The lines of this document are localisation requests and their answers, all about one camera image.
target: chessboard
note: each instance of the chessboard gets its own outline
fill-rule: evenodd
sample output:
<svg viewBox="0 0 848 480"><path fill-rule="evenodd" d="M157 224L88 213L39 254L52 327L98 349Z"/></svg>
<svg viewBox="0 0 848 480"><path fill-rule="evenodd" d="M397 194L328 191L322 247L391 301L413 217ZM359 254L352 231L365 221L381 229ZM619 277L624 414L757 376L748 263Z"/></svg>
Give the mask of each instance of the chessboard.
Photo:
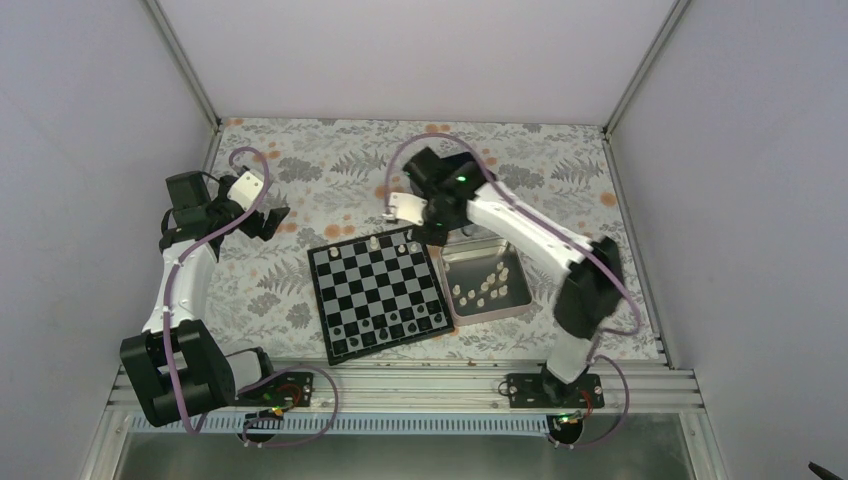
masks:
<svg viewBox="0 0 848 480"><path fill-rule="evenodd" d="M453 330L430 254L411 230L307 252L330 365Z"/></svg>

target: purple cable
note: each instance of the purple cable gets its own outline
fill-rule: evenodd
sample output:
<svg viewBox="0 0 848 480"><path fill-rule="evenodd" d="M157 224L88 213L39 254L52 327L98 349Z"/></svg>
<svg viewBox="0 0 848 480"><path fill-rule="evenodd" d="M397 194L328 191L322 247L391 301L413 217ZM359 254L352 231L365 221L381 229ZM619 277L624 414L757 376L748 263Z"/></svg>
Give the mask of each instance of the purple cable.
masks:
<svg viewBox="0 0 848 480"><path fill-rule="evenodd" d="M592 254L592 252L590 252L589 250L578 245L574 240L568 238L568 235L560 232L559 229L549 225L547 222L543 221L541 218L537 217L532 212L523 208L521 205L518 205L515 202L515 199L509 197L506 194L506 192L504 192L503 189L497 184L497 182L495 182L494 177L492 177L491 172L489 172L489 169L486 167L486 164L483 162L483 159L480 158L480 155L477 153L477 151L474 150L474 148L471 145L469 145L466 141L464 141L460 138L457 138L453 135L448 135L446 133L422 133L422 134L416 135L416 136L408 139L407 141L403 142L402 144L400 144L398 149L395 151L395 154L392 155L392 158L391 158L391 160L389 160L389 164L386 167L386 186L385 186L385 193L383 194L384 195L383 203L386 207L386 213L391 213L389 211L389 179L391 178L392 169L394 168L395 162L397 161L398 157L400 157L401 152L403 152L406 149L406 147L408 147L409 145L411 145L414 142L417 142L418 140L422 140L422 139L425 139L425 138L444 138L444 139L450 140L450 141L458 144L459 146L461 146L465 150L468 150L468 152L471 153L471 156L474 157L474 161L477 162L477 166L479 166L480 170L483 172L483 176L486 178L486 182L488 182L492 186L492 188L495 189L495 192L497 192L497 194L501 197L501 199L503 199L503 201L508 203L511 207L513 207L519 213L523 214L527 219L529 219L530 221L532 221L533 223L535 223L536 225L538 225L539 227L541 227L542 229L544 229L545 231L550 233L551 235L555 236L557 239L559 239L560 241L562 241L563 243L565 243L569 247L573 248L574 250L576 250L578 253L580 253L584 257L588 258L590 262L592 262L593 264L595 264L596 267L598 267L598 270L603 272L603 274L606 275L607 278L610 279L610 281L615 286L615 288L621 293L621 296L624 298L624 300L627 301L627 304L630 306L630 309L633 311L633 317L636 321L636 326L633 328L633 330L629 330L629 331L618 330L618 329L614 329L614 328L601 328L601 329L599 329L595 334L594 340L592 341L592 348L589 349L589 354L586 355L586 362L587 363L590 363L594 360L595 350L597 350L597 348L598 348L598 344L601 341L601 335L602 334L612 333L612 334L615 334L615 335L622 335L622 336L629 337L629 336L633 336L633 335L636 335L637 333L639 333L639 330L642 328L642 314L639 312L639 307L636 305L636 302L633 300L633 297L630 295L630 292L627 291L627 287L625 287L624 284L621 282L621 280L619 280L618 277L615 276L615 274L612 272L612 270L610 270L609 267L604 265L604 262L600 261L598 259L598 257L596 257L595 255Z"/></svg>
<svg viewBox="0 0 848 480"><path fill-rule="evenodd" d="M191 246L188 247L186 251L179 256L179 258L177 258L177 261L174 263L174 266L171 267L171 272L168 274L168 279L165 280L165 292L163 295L164 309L162 313L162 343L165 345L165 362L168 364L168 374L171 377L171 384L174 387L174 399L177 402L177 410L179 410L180 412L180 419L183 422L183 427L185 427L186 432L190 435L197 435L198 433L200 433L200 429L203 427L203 422L206 420L206 415L204 414L200 417L197 422L197 426L193 427L191 425L191 417L188 414L188 408L186 408L185 398L183 397L183 387L180 384L180 376L177 372L177 363L174 361L174 346L171 345L170 331L171 296L173 295L172 290L174 287L174 281L177 278L177 272L180 271L180 267L182 267L183 262L188 258L188 256L191 255L192 252L194 252L201 246L208 243L210 240L218 238L238 226L241 222L243 222L247 217L249 217L253 212L256 211L256 208L265 198L265 194L268 193L268 189L271 187L271 173L268 170L268 161L265 160L265 156L262 155L262 152L253 147L239 147L233 150L233 153L230 154L230 166L233 165L233 160L235 159L235 157L244 152L253 152L253 154L259 157L259 160L262 162L262 172L265 175L265 182L263 183L262 189L259 191L259 195L256 197L256 200L254 200L253 203L250 205L250 208L245 210L245 212L242 213L238 218L191 244Z"/></svg>
<svg viewBox="0 0 848 480"><path fill-rule="evenodd" d="M612 365L612 368L614 368L615 371L618 372L618 376L621 377L621 383L622 385L624 385L624 410L621 412L621 417L619 417L618 421L615 422L615 425L607 433L603 434L600 438L592 440L588 443L581 443L579 445L568 445L569 450L582 450L584 448L595 447L602 443L606 443L607 441L609 441L610 438L612 438L612 435L616 431L618 431L618 429L624 426L624 420L627 418L627 412L630 411L630 387L627 385L627 378L624 377L624 372L621 371L621 367L619 367L618 364L613 362L611 358L604 354L599 353L595 355L595 359L598 358L609 362L609 364ZM550 440L557 448L559 447L560 443L556 441L550 434L548 434L548 440Z"/></svg>
<svg viewBox="0 0 848 480"><path fill-rule="evenodd" d="M267 378L263 378L262 380L260 380L256 383L253 383L251 385L248 385L248 386L242 388L241 390L239 390L238 393L239 393L239 395L241 395L243 393L249 392L249 391L251 391L255 388L259 388L259 387L273 381L275 378L279 377L280 375L283 375L284 373L288 373L292 370L299 370L299 369L312 370L313 372L320 373L321 375L324 376L324 378L327 379L328 382L330 382L330 386L333 387L333 398L335 399L335 401L333 402L333 414L330 416L330 420L327 422L327 425L325 425L324 428L319 430L314 435L300 439L300 440L295 440L293 442L258 443L258 442L254 442L252 440L247 439L247 431L250 429L250 427L256 425L257 423L264 422L266 420L282 420L282 419L259 418L259 417L257 417L257 418L251 419L248 422L246 422L244 424L244 427L242 428L241 439L242 439L242 441L244 441L245 446L255 445L255 446L260 447L260 448L286 448L286 447L296 447L298 445L306 445L307 443L313 442L313 441L318 440L319 438L323 437L330 430L330 428L333 426L333 424L336 421L336 417L339 414L339 388L336 386L336 382L333 380L333 377L331 377L330 374L328 374L322 368L315 367L315 366L312 366L312 365L298 365L298 366L294 366L294 367L284 368L282 370L274 372L273 375L271 375Z"/></svg>

